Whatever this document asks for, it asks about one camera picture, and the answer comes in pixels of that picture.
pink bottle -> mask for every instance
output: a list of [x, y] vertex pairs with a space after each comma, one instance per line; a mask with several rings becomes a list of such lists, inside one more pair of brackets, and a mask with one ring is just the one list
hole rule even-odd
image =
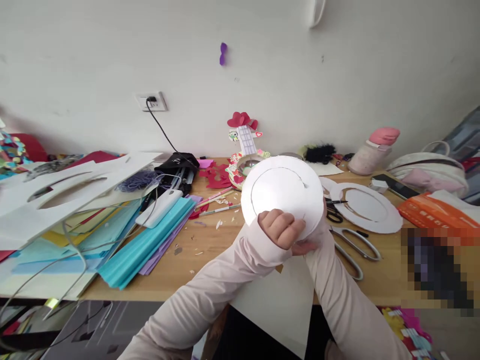
[[378, 128], [355, 153], [348, 163], [348, 169], [357, 175], [372, 174], [392, 152], [392, 145], [399, 135], [400, 130], [394, 127]]

black cable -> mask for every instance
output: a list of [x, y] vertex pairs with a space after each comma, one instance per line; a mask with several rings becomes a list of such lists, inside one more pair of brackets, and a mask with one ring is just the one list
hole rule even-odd
[[31, 353], [34, 353], [34, 352], [37, 352], [37, 351], [41, 351], [41, 350], [48, 350], [50, 348], [53, 348], [54, 346], [57, 346], [58, 344], [60, 344], [61, 342], [64, 342], [65, 340], [67, 340], [69, 337], [71, 337], [74, 333], [76, 333], [82, 326], [88, 324], [88, 322], [93, 319], [94, 317], [96, 317], [98, 314], [100, 314], [100, 312], [105, 309], [107, 306], [111, 305], [112, 302], [110, 301], [109, 304], [104, 305], [100, 308], [100, 310], [98, 310], [96, 313], [94, 313], [92, 316], [88, 317], [85, 319], [85, 321], [83, 321], [80, 326], [78, 326], [75, 330], [73, 330], [72, 332], [70, 332], [67, 336], [65, 336], [62, 340], [60, 341], [57, 341], [56, 343], [50, 345], [50, 346], [46, 346], [46, 347], [41, 347], [41, 348], [38, 348], [38, 349], [31, 349], [31, 350], [23, 350], [23, 349], [16, 349], [16, 352], [18, 353], [25, 353], [25, 352], [31, 352]]
[[94, 313], [92, 316], [87, 317], [87, 318], [85, 319], [85, 321], [80, 324], [79, 327], [77, 327], [75, 330], [73, 330], [71, 333], [69, 333], [67, 336], [65, 336], [62, 340], [57, 341], [56, 343], [54, 343], [54, 344], [52, 344], [52, 345], [50, 345], [50, 346], [48, 346], [48, 347], [43, 347], [43, 348], [37, 349], [37, 350], [35, 350], [35, 351], [38, 351], [38, 350], [47, 350], [47, 349], [53, 348], [54, 346], [57, 346], [57, 345], [60, 344], [61, 342], [67, 340], [67, 339], [68, 339], [69, 337], [71, 337], [74, 333], [76, 333], [82, 326], [88, 324], [88, 322], [90, 321], [90, 319], [93, 319], [94, 317], [96, 317], [98, 314], [100, 314], [100, 312], [101, 312], [103, 309], [105, 309], [105, 308], [106, 308], [107, 306], [109, 306], [110, 304], [112, 304], [111, 301], [110, 301], [110, 303], [109, 303], [108, 305], [105, 305], [105, 304], [104, 304], [104, 305], [100, 308], [100, 310], [98, 310], [98, 311], [97, 311], [96, 313]]
[[152, 112], [152, 110], [150, 110], [150, 106], [149, 106], [149, 97], [146, 98], [145, 100], [145, 104], [146, 104], [146, 107], [148, 109], [148, 112], [150, 113], [150, 115], [153, 117], [153, 119], [155, 120], [156, 124], [158, 125], [158, 127], [160, 128], [161, 132], [163, 133], [163, 135], [165, 136], [165, 139], [168, 141], [168, 143], [170, 144], [170, 146], [172, 147], [173, 150], [175, 150], [175, 152], [180, 155], [182, 158], [184, 158], [185, 160], [187, 160], [197, 171], [200, 171], [199, 167], [196, 166], [193, 162], [191, 162], [190, 160], [188, 160], [185, 156], [183, 156], [176, 148], [175, 146], [172, 144], [172, 142], [170, 141], [169, 137], [167, 136], [167, 134], [165, 133], [162, 125], [160, 125], [159, 121], [157, 120], [157, 118], [155, 117], [154, 113]]

long sleeve shirt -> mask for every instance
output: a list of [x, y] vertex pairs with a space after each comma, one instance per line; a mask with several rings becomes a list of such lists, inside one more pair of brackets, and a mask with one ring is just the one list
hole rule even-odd
[[[275, 245], [257, 221], [244, 226], [226, 251], [207, 263], [150, 317], [119, 360], [190, 360], [200, 340], [240, 287], [272, 272], [292, 256]], [[314, 235], [318, 249], [305, 256], [335, 343], [328, 360], [410, 360], [412, 356], [383, 315], [362, 293], [335, 254], [323, 220]]]

silver scissors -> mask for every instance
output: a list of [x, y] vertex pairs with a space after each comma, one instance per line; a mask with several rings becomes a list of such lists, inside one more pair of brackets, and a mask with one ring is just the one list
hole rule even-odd
[[[352, 248], [354, 248], [360, 255], [362, 255], [365, 259], [368, 259], [370, 261], [380, 261], [382, 259], [382, 256], [380, 255], [379, 251], [377, 248], [370, 242], [368, 241], [365, 237], [360, 235], [358, 232], [353, 231], [352, 229], [349, 229], [347, 227], [335, 227], [330, 225], [330, 232], [333, 234], [336, 234], [339, 238], [342, 240], [346, 241], [347, 243], [350, 244]], [[355, 235], [357, 238], [359, 238], [361, 241], [363, 241], [375, 254], [375, 257], [371, 257], [367, 253], [365, 253], [361, 248], [359, 248], [357, 245], [355, 245], [353, 242], [350, 241], [345, 235], [344, 232]], [[358, 273], [358, 277], [351, 276], [355, 281], [362, 281], [364, 278], [364, 272], [360, 268], [360, 266], [355, 262], [355, 260], [347, 254], [347, 252], [337, 244], [335, 241], [335, 248], [342, 254], [345, 259], [355, 268], [356, 272]]]

paper circle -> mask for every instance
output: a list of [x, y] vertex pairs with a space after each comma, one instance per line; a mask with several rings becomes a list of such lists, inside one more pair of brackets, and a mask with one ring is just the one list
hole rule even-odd
[[377, 223], [387, 219], [387, 210], [382, 203], [376, 198], [372, 198], [366, 192], [350, 189], [345, 194], [345, 200], [348, 201], [348, 207], [350, 209], [364, 218]]
[[272, 209], [304, 219], [299, 240], [310, 235], [324, 212], [323, 189], [310, 166], [290, 156], [274, 156], [255, 165], [243, 182], [241, 210], [248, 225]]
[[325, 196], [326, 193], [327, 198], [330, 198], [330, 189], [337, 185], [337, 183], [328, 177], [320, 176], [319, 179], [321, 182], [321, 187], [323, 188], [323, 196]]
[[340, 212], [340, 214], [343, 215], [345, 219], [360, 228], [378, 234], [392, 234], [396, 233], [402, 228], [403, 220], [395, 206], [393, 206], [385, 196], [369, 187], [352, 182], [341, 182], [330, 189], [330, 198], [333, 201], [341, 200], [340, 193], [342, 190], [346, 189], [358, 189], [372, 196], [385, 208], [387, 216], [384, 221], [371, 221], [353, 213], [344, 204], [335, 204], [335, 208]]

